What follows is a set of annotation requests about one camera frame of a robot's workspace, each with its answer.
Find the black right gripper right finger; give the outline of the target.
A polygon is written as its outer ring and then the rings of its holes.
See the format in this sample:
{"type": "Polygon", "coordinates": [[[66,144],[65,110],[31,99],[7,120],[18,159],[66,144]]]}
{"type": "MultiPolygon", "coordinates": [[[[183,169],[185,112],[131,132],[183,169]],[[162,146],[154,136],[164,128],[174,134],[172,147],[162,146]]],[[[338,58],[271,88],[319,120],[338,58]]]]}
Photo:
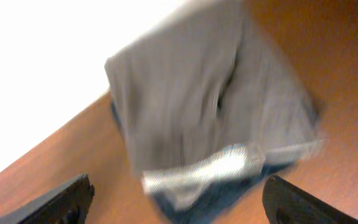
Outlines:
{"type": "Polygon", "coordinates": [[[274,224],[358,224],[358,219],[330,206],[277,175],[263,189],[262,203],[274,224]]]}

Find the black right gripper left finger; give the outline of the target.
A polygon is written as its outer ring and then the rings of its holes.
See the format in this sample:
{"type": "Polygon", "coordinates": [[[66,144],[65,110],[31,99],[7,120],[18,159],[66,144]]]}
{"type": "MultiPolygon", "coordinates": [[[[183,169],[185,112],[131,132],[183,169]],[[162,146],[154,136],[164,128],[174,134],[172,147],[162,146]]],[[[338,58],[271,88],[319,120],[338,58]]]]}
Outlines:
{"type": "Polygon", "coordinates": [[[88,175],[79,174],[0,217],[0,224],[85,224],[94,195],[88,175]]]}

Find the grey shorts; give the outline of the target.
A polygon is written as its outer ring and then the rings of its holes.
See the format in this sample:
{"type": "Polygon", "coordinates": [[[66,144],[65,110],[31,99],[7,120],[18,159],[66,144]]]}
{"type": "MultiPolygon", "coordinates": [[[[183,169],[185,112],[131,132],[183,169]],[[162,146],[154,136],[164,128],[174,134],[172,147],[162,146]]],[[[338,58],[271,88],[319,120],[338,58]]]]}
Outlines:
{"type": "Polygon", "coordinates": [[[241,1],[184,9],[104,67],[133,171],[176,211],[321,148],[308,92],[241,1]]]}

